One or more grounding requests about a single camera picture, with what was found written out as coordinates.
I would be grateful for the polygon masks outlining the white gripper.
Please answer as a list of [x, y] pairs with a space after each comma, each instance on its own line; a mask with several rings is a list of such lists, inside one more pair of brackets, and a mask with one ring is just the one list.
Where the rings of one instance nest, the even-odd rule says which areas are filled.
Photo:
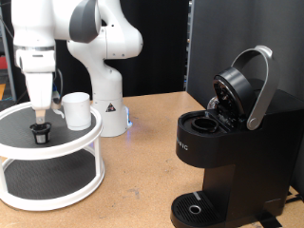
[[53, 75], [55, 71], [55, 51], [17, 49], [15, 60], [26, 78], [26, 86], [36, 123], [46, 122], [46, 109], [50, 108]]

